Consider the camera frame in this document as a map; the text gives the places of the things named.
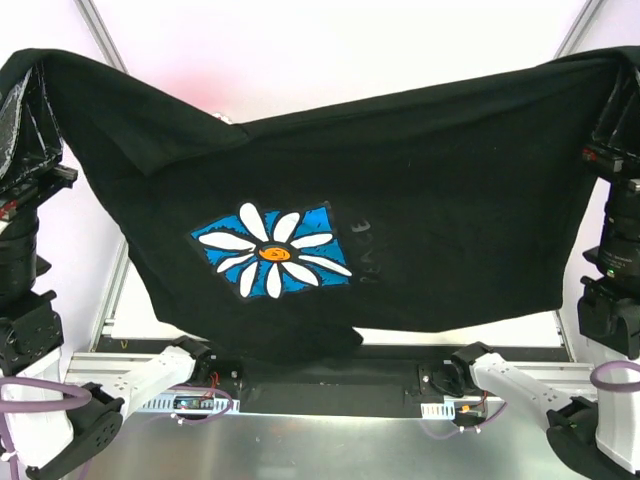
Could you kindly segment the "black daisy print t-shirt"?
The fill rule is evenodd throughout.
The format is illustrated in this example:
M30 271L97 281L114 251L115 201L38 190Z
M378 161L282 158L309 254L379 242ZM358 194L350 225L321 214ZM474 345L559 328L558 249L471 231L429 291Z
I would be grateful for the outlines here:
M28 74L128 242L157 318L217 351L350 355L363 328L440 332L559 308L594 185L581 152L635 47L226 124L102 63Z

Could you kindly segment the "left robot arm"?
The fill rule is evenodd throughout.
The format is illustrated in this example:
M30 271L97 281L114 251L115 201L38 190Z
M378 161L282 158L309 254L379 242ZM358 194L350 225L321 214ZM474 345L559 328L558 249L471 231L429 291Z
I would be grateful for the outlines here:
M37 294L50 269L37 254L39 207L77 172L62 165L62 141L42 74L19 75L1 106L1 459L19 476L61 479L103 451L123 422L163 391L210 386L209 350L189 337L101 384L64 383L55 292Z

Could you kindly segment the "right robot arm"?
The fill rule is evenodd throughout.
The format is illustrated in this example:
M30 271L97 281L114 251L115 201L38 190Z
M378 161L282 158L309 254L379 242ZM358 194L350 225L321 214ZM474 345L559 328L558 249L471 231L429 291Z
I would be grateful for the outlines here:
M620 70L582 151L610 185L598 246L584 258L601 278L582 277L578 326L594 365L594 401L547 386L476 342L451 357L450 382L520 408L544 431L556 456L589 479L639 476L639 70Z

